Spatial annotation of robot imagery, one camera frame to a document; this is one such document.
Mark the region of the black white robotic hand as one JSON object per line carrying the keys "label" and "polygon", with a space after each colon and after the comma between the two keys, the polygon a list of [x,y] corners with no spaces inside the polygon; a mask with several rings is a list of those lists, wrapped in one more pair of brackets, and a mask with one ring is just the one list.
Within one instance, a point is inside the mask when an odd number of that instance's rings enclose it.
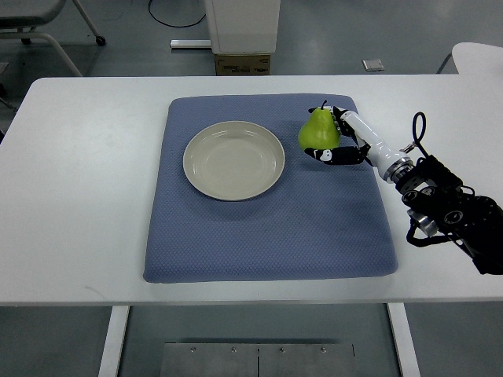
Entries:
{"label": "black white robotic hand", "polygon": [[340,145],[333,149],[302,150],[307,155],[327,165],[356,165],[366,161],[388,182],[397,181],[401,173],[412,168],[411,158],[390,148],[357,112],[326,104],[325,107],[332,113],[340,133]]}

